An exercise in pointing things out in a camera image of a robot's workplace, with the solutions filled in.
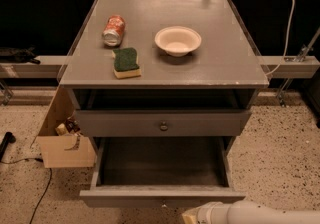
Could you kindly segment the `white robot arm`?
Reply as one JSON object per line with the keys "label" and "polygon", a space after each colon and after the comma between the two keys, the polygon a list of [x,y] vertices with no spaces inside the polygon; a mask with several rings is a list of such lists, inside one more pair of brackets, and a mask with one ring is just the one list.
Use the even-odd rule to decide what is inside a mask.
{"label": "white robot arm", "polygon": [[209,202],[182,214],[184,224],[320,224],[319,211],[276,210],[252,201]]}

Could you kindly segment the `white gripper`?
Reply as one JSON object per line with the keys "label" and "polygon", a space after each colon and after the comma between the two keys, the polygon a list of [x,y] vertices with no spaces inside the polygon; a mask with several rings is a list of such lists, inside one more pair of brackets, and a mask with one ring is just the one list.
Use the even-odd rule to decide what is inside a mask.
{"label": "white gripper", "polygon": [[209,202],[199,209],[188,209],[182,213],[184,224],[227,224],[229,204]]}

